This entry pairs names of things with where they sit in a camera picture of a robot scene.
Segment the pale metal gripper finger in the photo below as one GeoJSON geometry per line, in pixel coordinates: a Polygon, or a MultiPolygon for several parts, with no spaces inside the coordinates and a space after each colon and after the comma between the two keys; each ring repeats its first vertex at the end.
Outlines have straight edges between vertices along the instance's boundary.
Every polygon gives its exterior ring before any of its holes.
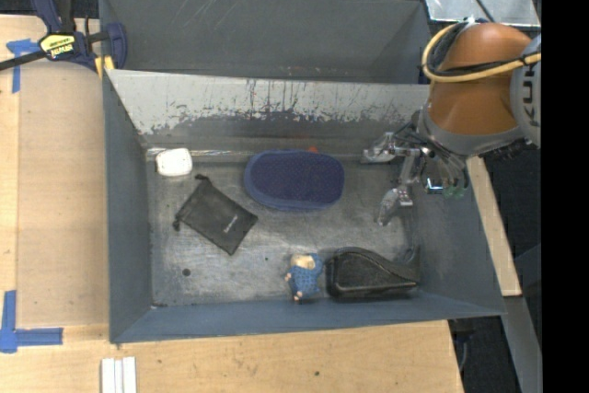
{"type": "Polygon", "coordinates": [[[383,197],[376,222],[380,226],[388,225],[399,209],[410,209],[413,206],[413,200],[406,188],[393,188],[383,197]]]}
{"type": "Polygon", "coordinates": [[[398,136],[393,132],[386,132],[363,150],[362,163],[380,164],[405,156],[406,149],[398,145],[398,136]]]}

